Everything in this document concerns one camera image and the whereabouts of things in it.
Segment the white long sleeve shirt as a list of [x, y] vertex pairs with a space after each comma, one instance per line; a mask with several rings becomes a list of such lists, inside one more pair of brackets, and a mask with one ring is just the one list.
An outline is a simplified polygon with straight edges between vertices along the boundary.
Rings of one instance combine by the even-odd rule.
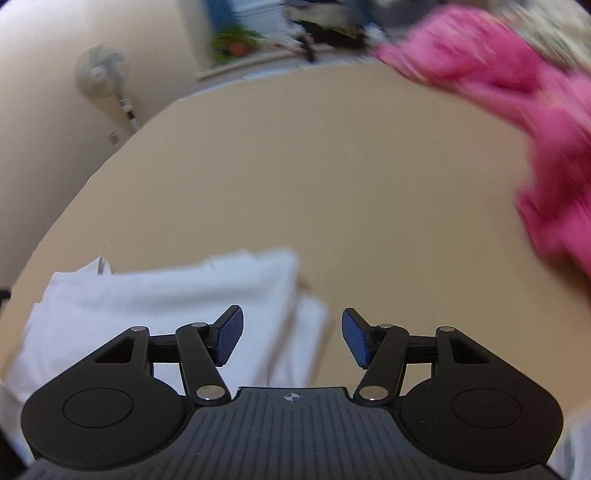
[[1, 428], [25, 465], [33, 456], [20, 428], [31, 394], [132, 326], [172, 334], [191, 322], [214, 322], [231, 305], [245, 327], [221, 376], [242, 386], [303, 388], [331, 327], [329, 310], [300, 281], [300, 258], [277, 248], [236, 251], [167, 270], [114, 273], [96, 259], [57, 272], [25, 324], [1, 383]]

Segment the pile of dark clothes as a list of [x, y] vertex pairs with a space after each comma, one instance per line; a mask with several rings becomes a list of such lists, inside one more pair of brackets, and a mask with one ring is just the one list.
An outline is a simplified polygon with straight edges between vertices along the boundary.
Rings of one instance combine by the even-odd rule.
[[317, 61], [315, 44], [367, 50], [385, 42], [384, 29], [372, 17], [371, 1], [284, 1], [287, 34], [308, 62]]

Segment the beige bed mat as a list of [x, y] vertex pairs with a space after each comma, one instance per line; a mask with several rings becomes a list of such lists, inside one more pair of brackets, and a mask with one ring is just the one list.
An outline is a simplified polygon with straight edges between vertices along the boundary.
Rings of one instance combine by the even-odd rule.
[[533, 254], [512, 196], [526, 138], [377, 64], [318, 67], [178, 101], [86, 183], [1, 320], [16, 347], [50, 276], [290, 246], [332, 313], [416, 334], [454, 325], [566, 399], [586, 302]]

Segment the white standing fan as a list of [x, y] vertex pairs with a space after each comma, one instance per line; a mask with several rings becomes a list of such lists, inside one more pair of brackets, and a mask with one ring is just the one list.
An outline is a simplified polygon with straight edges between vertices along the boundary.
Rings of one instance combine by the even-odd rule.
[[84, 52], [77, 60], [74, 78], [79, 91], [97, 100], [114, 97], [133, 132], [140, 129], [131, 100], [125, 95], [128, 66], [119, 51], [97, 44]]

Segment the potted green plant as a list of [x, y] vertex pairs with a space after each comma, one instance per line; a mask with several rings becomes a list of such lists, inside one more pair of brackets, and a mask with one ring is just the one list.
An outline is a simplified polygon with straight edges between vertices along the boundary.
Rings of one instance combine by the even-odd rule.
[[262, 34], [245, 26], [226, 27], [211, 40], [213, 62], [225, 64], [259, 51], [263, 40]]

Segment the pink floral quilt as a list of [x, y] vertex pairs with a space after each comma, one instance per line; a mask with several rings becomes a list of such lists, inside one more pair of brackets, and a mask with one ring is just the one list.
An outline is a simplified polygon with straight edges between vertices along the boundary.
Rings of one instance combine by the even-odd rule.
[[452, 91], [531, 139], [531, 182], [516, 209], [536, 254], [590, 270], [590, 78], [543, 59], [492, 14], [434, 9], [374, 56], [405, 77]]

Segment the blue curtain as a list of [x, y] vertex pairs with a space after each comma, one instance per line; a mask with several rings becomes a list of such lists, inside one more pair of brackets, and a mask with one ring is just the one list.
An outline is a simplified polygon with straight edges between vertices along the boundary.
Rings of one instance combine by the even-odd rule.
[[231, 1], [228, 0], [204, 0], [205, 9], [211, 30], [214, 34], [222, 30], [235, 27], [239, 24], [233, 10]]

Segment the white floral quilt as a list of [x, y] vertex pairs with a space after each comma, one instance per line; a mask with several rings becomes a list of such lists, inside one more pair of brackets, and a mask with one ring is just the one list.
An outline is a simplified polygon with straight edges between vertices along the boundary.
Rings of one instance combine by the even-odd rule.
[[549, 62], [590, 72], [590, 13], [578, 1], [489, 1], [488, 6]]

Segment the low wall socket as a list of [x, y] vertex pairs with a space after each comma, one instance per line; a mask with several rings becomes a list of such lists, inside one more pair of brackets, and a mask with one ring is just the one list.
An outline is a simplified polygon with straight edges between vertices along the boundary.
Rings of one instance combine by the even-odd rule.
[[108, 140], [111, 145], [116, 145], [119, 142], [119, 136], [117, 133], [113, 132], [108, 135]]

